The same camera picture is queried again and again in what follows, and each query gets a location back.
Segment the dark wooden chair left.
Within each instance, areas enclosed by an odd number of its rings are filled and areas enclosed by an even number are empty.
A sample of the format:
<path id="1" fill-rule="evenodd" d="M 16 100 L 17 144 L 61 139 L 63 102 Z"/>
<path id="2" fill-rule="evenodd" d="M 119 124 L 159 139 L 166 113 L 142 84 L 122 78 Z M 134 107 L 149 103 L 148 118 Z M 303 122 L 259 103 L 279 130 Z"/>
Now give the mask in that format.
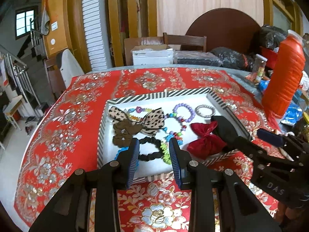
<path id="1" fill-rule="evenodd" d="M 56 101 L 66 90 L 64 80 L 61 75 L 61 58 L 56 56 L 44 60 L 45 72 L 52 96 Z"/>

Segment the wooden slatted chair back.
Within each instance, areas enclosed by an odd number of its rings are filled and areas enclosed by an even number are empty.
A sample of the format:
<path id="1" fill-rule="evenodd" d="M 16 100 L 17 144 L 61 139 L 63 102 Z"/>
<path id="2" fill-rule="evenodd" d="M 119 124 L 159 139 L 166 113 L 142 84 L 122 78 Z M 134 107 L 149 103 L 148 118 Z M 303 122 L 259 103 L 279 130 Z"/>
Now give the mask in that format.
<path id="1" fill-rule="evenodd" d="M 169 35 L 166 32 L 163 33 L 164 43 L 175 44 L 175 45 L 184 45 L 184 46 L 199 46 L 203 47 L 203 52 L 206 52 L 207 37 L 199 36 L 181 36 L 181 35 Z"/>

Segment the black scrunchie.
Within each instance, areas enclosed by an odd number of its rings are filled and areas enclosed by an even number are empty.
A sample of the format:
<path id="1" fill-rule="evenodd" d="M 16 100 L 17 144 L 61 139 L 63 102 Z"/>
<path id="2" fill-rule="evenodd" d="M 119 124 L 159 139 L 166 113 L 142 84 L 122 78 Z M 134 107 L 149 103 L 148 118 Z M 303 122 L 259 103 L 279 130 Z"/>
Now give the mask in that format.
<path id="1" fill-rule="evenodd" d="M 148 162 L 162 158 L 163 150 L 161 148 L 161 140 L 155 137 L 144 137 L 139 139 L 139 144 L 141 145 L 138 156 L 140 161 Z"/>

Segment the black plastic bag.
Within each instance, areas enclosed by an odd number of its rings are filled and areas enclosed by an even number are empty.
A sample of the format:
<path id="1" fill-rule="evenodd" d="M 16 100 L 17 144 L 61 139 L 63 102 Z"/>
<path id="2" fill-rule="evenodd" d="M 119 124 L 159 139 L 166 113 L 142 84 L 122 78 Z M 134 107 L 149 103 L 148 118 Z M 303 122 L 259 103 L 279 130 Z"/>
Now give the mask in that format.
<path id="1" fill-rule="evenodd" d="M 214 48 L 211 53 L 219 58 L 224 68 L 252 71 L 255 55 L 275 60 L 279 45 L 287 36 L 287 31 L 265 24 L 254 33 L 246 54 L 226 47 Z"/>

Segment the red floral tablecloth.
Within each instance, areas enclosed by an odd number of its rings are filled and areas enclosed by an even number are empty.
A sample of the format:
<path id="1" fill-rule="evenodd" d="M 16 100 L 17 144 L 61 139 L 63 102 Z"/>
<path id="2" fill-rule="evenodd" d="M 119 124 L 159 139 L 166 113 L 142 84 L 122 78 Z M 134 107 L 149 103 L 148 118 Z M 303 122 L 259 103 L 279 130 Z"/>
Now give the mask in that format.
<path id="1" fill-rule="evenodd" d="M 224 71 L 205 68 L 152 68 L 100 72 L 75 77 L 28 142 L 14 209 L 28 225 L 78 168 L 97 167 L 99 123 L 111 98 L 212 87 L 251 135 L 277 129 L 248 89 Z M 122 231 L 187 231 L 191 194 L 171 175 L 155 177 L 118 194 Z"/>

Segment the round dark wooden tabletop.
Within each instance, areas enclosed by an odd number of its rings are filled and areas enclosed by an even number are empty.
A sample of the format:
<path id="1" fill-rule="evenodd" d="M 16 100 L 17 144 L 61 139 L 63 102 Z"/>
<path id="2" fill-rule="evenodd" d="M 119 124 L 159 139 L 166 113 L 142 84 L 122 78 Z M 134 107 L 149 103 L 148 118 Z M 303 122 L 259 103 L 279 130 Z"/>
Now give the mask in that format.
<path id="1" fill-rule="evenodd" d="M 251 41 L 260 30 L 248 14 L 229 8 L 210 10 L 197 18 L 188 28 L 188 36 L 206 37 L 206 50 L 225 47 L 248 53 Z"/>

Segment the striped white tray box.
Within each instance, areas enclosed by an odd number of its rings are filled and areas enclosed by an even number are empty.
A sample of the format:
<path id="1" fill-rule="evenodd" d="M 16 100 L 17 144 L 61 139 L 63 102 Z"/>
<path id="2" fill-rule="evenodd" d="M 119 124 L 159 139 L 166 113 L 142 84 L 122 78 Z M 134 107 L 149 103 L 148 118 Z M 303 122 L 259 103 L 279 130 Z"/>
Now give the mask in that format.
<path id="1" fill-rule="evenodd" d="M 157 93 L 147 93 L 136 96 L 128 96 L 121 98 L 109 99 L 106 101 L 105 108 L 103 110 L 101 122 L 98 132 L 98 147 L 97 147 L 97 168 L 101 168 L 104 164 L 114 160 L 117 151 L 120 149 L 116 145 L 112 144 L 112 138 L 115 135 L 113 129 L 114 120 L 108 116 L 108 111 L 112 106 L 115 106 L 122 111 L 133 109 L 135 106 L 141 106 L 142 108 L 162 108 L 165 114 L 171 113 L 175 105 L 181 103 L 189 103 L 194 109 L 201 104 L 209 105 L 215 108 L 215 116 L 224 116 L 235 127 L 237 134 L 252 141 L 252 134 L 250 134 L 241 121 L 236 117 L 228 105 L 218 96 L 218 93 L 211 87 L 203 87 L 197 89 L 185 89 L 174 91 L 163 91 Z M 181 131 L 183 139 L 182 145 L 179 145 L 181 149 L 186 150 L 186 146 L 189 142 L 197 138 L 197 135 L 191 130 L 187 123 L 186 131 Z M 155 138 L 162 141 L 166 141 L 165 137 L 169 135 L 170 131 L 180 131 L 180 124 L 177 124 L 176 120 L 165 120 L 164 130 L 157 132 Z M 227 158 L 232 155 L 232 152 L 228 152 L 225 156 L 223 153 L 215 154 L 208 157 L 205 161 L 206 165 L 211 165 L 220 159 Z M 170 173 L 172 166 L 167 165 L 162 159 L 155 159 L 154 162 L 150 162 L 149 165 L 146 162 L 139 162 L 139 167 L 134 176 L 134 182 L 141 180 L 153 181 L 156 175 L 162 176 Z"/>

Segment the leopard print bow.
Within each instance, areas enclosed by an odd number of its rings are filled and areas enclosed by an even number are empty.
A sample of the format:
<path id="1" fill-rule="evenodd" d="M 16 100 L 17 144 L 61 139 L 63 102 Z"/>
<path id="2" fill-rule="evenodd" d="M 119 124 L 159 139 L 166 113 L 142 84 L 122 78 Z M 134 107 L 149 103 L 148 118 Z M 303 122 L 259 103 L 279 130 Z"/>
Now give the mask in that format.
<path id="1" fill-rule="evenodd" d="M 115 121 L 114 123 L 126 119 L 130 120 L 128 115 L 124 111 L 120 110 L 115 106 L 112 106 L 109 109 L 108 116 L 110 116 L 110 118 Z M 148 136 L 155 136 L 156 133 L 164 127 L 165 116 L 162 108 L 158 108 L 146 114 L 140 121 L 130 121 L 133 124 L 141 124 L 143 128 L 140 132 L 142 132 L 143 134 Z"/>

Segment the red velvet bow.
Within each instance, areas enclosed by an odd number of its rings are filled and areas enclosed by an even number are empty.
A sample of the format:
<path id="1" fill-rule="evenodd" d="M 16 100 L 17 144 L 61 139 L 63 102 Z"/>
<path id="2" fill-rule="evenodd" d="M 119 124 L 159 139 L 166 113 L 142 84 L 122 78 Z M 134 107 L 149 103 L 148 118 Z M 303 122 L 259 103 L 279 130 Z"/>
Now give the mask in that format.
<path id="1" fill-rule="evenodd" d="M 202 160 L 205 160 L 208 156 L 222 152 L 227 143 L 225 143 L 219 136 L 213 134 L 213 131 L 217 126 L 217 121 L 210 122 L 209 124 L 190 124 L 192 131 L 198 136 L 198 138 L 188 144 L 187 151 Z"/>

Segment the white ironing board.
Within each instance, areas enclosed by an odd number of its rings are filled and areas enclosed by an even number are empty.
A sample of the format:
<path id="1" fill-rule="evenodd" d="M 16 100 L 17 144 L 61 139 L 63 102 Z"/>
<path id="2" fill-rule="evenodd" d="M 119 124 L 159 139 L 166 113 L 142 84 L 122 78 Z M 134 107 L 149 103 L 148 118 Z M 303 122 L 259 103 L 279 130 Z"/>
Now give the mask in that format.
<path id="1" fill-rule="evenodd" d="M 69 49 L 57 53 L 56 62 L 66 88 L 71 84 L 73 77 L 84 75 L 80 64 Z"/>

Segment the dark packaged bundle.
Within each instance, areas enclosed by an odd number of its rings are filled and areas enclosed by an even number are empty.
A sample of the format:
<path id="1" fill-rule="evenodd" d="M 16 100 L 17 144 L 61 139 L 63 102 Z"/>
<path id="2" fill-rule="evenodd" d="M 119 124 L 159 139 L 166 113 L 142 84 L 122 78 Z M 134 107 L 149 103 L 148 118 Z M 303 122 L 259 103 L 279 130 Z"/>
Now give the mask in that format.
<path id="1" fill-rule="evenodd" d="M 223 62 L 210 52 L 175 51 L 174 64 L 193 64 L 210 67 L 222 67 Z"/>

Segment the orange plastic bottle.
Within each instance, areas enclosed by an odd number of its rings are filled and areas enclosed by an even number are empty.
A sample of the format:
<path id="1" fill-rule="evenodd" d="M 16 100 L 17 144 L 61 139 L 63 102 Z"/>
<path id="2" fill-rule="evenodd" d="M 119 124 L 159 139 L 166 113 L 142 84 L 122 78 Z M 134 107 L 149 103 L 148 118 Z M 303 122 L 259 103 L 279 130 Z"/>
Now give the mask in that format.
<path id="1" fill-rule="evenodd" d="M 268 117 L 283 117 L 299 87 L 304 67 L 302 37 L 289 30 L 288 36 L 279 45 L 277 62 L 261 100 Z"/>

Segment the white cardboard box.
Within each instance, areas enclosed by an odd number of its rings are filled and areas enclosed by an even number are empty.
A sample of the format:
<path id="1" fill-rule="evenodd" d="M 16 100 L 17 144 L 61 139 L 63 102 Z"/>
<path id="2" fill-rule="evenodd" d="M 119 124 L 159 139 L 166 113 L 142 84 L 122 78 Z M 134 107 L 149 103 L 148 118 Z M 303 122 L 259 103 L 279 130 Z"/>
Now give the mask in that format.
<path id="1" fill-rule="evenodd" d="M 173 64 L 174 50 L 167 44 L 136 46 L 131 53 L 134 66 Z"/>

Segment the metal stair railing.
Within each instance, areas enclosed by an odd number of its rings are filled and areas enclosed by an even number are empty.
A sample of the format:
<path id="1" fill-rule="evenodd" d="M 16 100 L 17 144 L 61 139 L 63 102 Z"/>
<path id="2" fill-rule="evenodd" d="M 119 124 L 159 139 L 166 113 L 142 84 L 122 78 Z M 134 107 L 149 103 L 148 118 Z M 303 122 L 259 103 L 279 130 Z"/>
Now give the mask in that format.
<path id="1" fill-rule="evenodd" d="M 41 32 L 31 29 L 17 55 L 1 46 L 1 58 L 4 60 L 8 79 L 13 83 L 13 89 L 22 94 L 32 110 L 31 115 L 37 119 L 42 118 L 48 104 L 39 99 L 35 89 L 38 84 L 35 79 L 46 73 L 46 50 Z"/>

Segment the black fabric bow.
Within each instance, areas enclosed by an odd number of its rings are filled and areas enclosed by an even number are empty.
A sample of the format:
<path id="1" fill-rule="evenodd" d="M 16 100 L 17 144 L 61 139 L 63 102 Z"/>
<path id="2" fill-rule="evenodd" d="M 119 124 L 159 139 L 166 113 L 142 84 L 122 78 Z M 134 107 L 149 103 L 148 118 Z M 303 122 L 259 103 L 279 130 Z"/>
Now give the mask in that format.
<path id="1" fill-rule="evenodd" d="M 232 123 L 224 116 L 212 116 L 211 122 L 217 122 L 217 127 L 213 130 L 213 134 L 219 136 L 227 146 L 231 146 L 238 137 L 237 131 Z"/>

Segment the white louvered panel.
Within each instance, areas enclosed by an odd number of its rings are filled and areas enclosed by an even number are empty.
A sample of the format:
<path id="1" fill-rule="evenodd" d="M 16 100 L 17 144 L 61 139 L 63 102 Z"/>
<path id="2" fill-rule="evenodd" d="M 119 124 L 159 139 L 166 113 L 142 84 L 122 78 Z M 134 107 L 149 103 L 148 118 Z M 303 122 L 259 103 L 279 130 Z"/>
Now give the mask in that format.
<path id="1" fill-rule="evenodd" d="M 91 69 L 101 72 L 112 67 L 107 32 L 105 0 L 82 0 L 82 18 Z"/>

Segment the brown scrunchie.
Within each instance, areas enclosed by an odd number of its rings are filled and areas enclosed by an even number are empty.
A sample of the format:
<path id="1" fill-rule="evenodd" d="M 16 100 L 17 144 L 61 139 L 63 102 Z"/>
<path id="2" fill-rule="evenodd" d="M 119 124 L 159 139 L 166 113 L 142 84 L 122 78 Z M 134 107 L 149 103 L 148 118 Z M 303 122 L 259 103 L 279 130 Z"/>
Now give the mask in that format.
<path id="1" fill-rule="evenodd" d="M 115 135 L 113 144 L 119 148 L 129 147 L 134 135 L 142 130 L 141 124 L 133 124 L 130 120 L 122 120 L 113 124 Z"/>

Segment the clear snack jar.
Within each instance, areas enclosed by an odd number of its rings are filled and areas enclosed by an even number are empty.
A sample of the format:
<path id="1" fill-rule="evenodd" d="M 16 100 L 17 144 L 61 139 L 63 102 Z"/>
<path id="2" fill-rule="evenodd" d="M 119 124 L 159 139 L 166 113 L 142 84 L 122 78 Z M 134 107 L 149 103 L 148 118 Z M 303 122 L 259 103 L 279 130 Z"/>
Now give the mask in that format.
<path id="1" fill-rule="evenodd" d="M 255 55 L 255 63 L 252 69 L 253 82 L 259 83 L 263 77 L 263 73 L 266 67 L 268 59 L 262 55 Z"/>

